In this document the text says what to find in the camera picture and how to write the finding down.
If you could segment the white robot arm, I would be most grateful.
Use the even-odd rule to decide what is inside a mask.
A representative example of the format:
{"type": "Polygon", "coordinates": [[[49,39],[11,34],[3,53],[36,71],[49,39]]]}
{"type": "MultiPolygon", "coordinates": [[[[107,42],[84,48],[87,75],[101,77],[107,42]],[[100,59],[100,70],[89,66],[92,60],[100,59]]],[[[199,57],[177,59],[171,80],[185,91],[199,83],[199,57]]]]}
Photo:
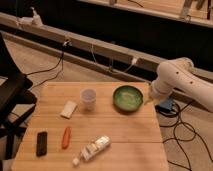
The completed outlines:
{"type": "Polygon", "coordinates": [[[213,84],[192,74],[194,64],[182,57],[161,62],[157,67],[157,78],[149,89],[151,99],[165,99],[178,88],[213,112],[213,84]]]}

